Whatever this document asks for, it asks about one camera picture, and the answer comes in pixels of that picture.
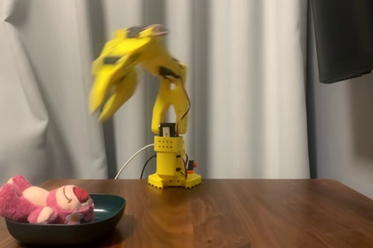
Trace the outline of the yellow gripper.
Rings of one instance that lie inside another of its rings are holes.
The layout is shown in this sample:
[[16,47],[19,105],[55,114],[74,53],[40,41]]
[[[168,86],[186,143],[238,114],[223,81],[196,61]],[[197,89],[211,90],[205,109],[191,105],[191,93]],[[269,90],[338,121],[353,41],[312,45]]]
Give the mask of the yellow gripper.
[[[147,38],[114,38],[105,43],[101,53],[92,63],[93,84],[89,93],[89,112],[93,114],[102,108],[99,120],[104,122],[135,93],[138,74],[135,69],[115,81],[118,75],[124,74],[132,67],[130,59],[141,52],[147,45]],[[106,101],[105,96],[111,88]]]

